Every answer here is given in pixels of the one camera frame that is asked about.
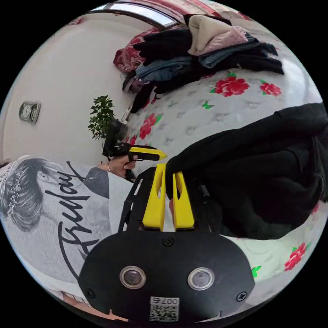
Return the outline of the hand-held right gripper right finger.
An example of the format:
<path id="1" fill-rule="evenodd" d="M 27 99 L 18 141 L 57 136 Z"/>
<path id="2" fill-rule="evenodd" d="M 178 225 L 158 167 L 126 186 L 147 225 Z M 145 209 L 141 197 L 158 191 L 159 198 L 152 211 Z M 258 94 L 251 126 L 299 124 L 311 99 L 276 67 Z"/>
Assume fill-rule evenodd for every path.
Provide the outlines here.
<path id="1" fill-rule="evenodd" d="M 173 221 L 176 230 L 194 229 L 194 215 L 182 172 L 173 174 Z"/>

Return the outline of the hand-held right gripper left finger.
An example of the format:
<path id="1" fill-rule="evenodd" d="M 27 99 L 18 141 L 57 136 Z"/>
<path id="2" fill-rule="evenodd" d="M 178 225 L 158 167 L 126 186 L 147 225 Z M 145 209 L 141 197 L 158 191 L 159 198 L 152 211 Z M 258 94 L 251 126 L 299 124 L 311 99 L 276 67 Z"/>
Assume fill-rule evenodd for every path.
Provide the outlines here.
<path id="1" fill-rule="evenodd" d="M 156 166 L 148 202 L 142 219 L 144 228 L 163 230 L 166 202 L 166 164 Z"/>

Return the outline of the person's left hand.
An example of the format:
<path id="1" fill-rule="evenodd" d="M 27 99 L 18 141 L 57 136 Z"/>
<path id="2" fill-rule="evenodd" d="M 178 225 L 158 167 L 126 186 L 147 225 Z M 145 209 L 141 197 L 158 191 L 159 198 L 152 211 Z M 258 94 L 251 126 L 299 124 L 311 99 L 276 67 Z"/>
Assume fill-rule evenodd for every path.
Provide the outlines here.
<path id="1" fill-rule="evenodd" d="M 130 160 L 127 155 L 114 157 L 108 163 L 108 170 L 120 178 L 126 178 L 126 171 L 135 168 L 136 159 L 137 156 L 134 156 L 134 160 Z"/>

